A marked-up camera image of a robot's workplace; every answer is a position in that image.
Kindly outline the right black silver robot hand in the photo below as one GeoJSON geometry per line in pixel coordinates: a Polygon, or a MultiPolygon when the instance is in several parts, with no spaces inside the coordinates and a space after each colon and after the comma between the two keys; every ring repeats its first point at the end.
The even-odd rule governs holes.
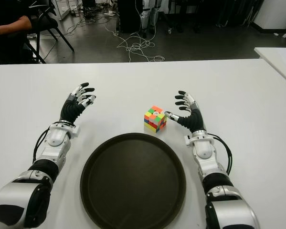
{"type": "Polygon", "coordinates": [[[179,107],[179,110],[187,111],[190,114],[188,116],[180,116],[172,112],[165,111],[165,116],[189,129],[191,133],[196,131],[206,132],[203,117],[197,101],[185,91],[178,91],[178,95],[175,96],[175,99],[178,100],[175,102],[175,105],[179,107]]]}

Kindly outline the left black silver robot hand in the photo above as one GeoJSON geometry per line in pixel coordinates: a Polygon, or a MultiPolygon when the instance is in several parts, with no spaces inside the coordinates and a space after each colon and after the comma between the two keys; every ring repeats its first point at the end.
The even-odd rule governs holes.
{"type": "Polygon", "coordinates": [[[90,105],[94,103],[95,95],[87,94],[95,89],[89,87],[89,83],[82,83],[68,95],[62,106],[60,113],[60,121],[66,121],[73,124],[80,114],[90,105]]]}

